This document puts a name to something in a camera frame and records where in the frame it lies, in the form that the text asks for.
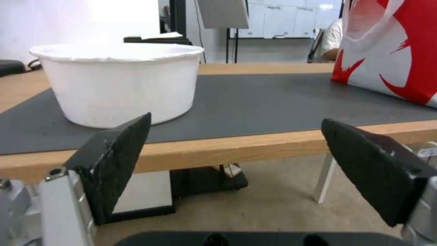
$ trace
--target wooden table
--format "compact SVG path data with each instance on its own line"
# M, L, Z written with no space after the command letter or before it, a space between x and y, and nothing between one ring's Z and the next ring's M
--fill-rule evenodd
M199 74L330 73L332 64L206 64ZM0 112L49 88L42 71L0 78ZM403 144L437 139L437 120L365 126ZM75 150L0 156L0 176L38 183ZM210 165L326 153L320 130L147 144L135 172L154 172Z

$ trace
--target bag handle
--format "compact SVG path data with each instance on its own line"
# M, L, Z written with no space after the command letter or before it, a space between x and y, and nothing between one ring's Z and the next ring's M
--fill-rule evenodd
M356 5L358 1L359 0L352 0L352 7L354 7L354 5ZM390 18L396 13L396 11L402 6L405 1L406 0L388 0L384 15L381 17L381 19L379 19L378 22L376 22L375 25L373 25L369 30L367 30L361 37L357 39L353 39L347 36L344 36L344 38L347 38L351 42L360 42L360 49L366 49L370 47L379 37L385 34L385 27L389 23ZM350 4L350 1L346 0L343 9L343 16L345 18L345 21L343 21L343 30L345 32L347 32L348 27Z

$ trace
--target bowl rim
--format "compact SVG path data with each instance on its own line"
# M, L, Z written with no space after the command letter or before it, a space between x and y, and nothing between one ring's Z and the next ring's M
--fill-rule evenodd
M80 56L73 56L71 54L65 55L65 54L56 54L56 53L49 53L48 51L53 51L54 49L67 49L68 47L72 46L82 46L82 47L88 47L92 48L94 47L101 47L101 46L113 46L116 47L145 47L145 46L154 46L154 47L166 47L166 48L183 48L186 49L185 52L178 52L178 53L167 53L163 54L162 56L138 56L138 57L129 57L129 58L120 58L116 56L102 56L102 55L95 55L95 56L89 56L89 57L80 57ZM41 45L41 46L34 46L29 49L29 53L33 56L38 57L39 59L48 59L53 61L80 61L80 62L147 62L147 61L162 61L162 60L169 60L169 59L179 59L179 58L188 58L188 57L194 57L199 56L204 51L204 48L199 46L188 46L188 45L180 45L180 44L155 44L155 43L113 43L113 44L95 44L95 43L66 43L66 44L51 44L51 45Z

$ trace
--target table edge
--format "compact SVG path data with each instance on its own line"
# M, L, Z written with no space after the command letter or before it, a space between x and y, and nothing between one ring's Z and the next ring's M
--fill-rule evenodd
M437 120L360 127L391 136L403 144L437 139ZM27 183L42 180L48 170L63 165L76 150L0 156L0 176ZM157 172L210 165L327 153L320 130L224 137L146 144L135 172Z

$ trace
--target white bowl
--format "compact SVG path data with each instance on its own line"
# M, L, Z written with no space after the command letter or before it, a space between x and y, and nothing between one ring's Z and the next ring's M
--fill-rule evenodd
M203 48L176 44L37 46L38 57L67 119L112 128L147 112L152 124L187 112Z

